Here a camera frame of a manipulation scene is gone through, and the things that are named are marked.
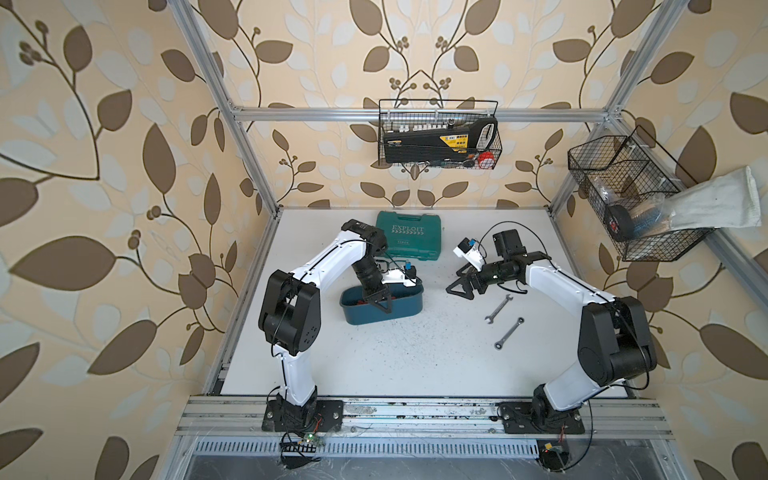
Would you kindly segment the teal plastic storage box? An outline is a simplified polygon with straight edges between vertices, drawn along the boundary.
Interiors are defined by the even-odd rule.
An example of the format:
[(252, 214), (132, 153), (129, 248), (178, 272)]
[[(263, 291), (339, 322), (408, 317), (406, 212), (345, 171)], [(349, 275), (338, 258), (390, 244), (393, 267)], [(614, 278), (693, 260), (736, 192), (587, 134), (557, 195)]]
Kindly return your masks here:
[(403, 284), (389, 284), (388, 287), (390, 298), (385, 299), (382, 304), (383, 307), (389, 307), (388, 311), (380, 309), (378, 305), (367, 303), (361, 286), (345, 290), (339, 304), (347, 323), (362, 326), (408, 318), (422, 311), (424, 294), (422, 285), (406, 287)]

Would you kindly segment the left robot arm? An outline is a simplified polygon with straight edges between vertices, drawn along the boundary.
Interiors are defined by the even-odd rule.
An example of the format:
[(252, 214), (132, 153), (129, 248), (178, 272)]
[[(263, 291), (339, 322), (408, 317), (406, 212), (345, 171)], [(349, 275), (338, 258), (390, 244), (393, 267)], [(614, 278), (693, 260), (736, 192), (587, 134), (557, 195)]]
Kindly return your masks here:
[(280, 360), (282, 380), (277, 412), (289, 430), (305, 428), (316, 414), (317, 385), (309, 349), (321, 327), (321, 290), (351, 268), (362, 287), (363, 301), (389, 313), (392, 296), (375, 258), (387, 250), (385, 233), (358, 220), (345, 222), (322, 252), (304, 265), (274, 271), (267, 280), (258, 326)]

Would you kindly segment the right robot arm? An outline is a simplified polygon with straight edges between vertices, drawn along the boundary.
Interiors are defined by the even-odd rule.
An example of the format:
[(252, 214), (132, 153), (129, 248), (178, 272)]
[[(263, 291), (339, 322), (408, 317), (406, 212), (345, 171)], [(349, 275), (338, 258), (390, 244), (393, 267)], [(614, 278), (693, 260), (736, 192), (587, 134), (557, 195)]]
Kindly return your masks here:
[(493, 235), (499, 259), (488, 263), (481, 242), (463, 239), (453, 253), (465, 261), (446, 292), (472, 300), (491, 285), (519, 282), (546, 295), (579, 320), (577, 360), (536, 387), (528, 417), (541, 432), (562, 426), (579, 408), (617, 382), (649, 377), (658, 359), (646, 311), (634, 297), (617, 297), (566, 273), (546, 252), (529, 252), (517, 230)]

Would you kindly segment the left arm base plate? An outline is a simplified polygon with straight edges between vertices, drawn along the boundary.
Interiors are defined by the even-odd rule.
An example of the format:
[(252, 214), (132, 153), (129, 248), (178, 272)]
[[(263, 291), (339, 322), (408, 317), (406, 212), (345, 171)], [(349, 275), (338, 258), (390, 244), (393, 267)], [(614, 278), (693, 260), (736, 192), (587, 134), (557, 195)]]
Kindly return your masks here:
[(267, 403), (262, 420), (264, 432), (325, 433), (341, 430), (344, 402), (312, 400), (299, 407), (277, 397)]

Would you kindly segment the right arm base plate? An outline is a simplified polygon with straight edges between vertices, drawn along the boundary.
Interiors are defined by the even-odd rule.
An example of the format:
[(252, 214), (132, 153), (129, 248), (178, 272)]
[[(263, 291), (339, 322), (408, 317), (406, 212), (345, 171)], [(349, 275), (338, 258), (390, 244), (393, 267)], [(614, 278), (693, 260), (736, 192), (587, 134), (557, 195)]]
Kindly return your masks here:
[(546, 403), (502, 402), (497, 415), (507, 434), (580, 435), (586, 432), (578, 409), (557, 411)]

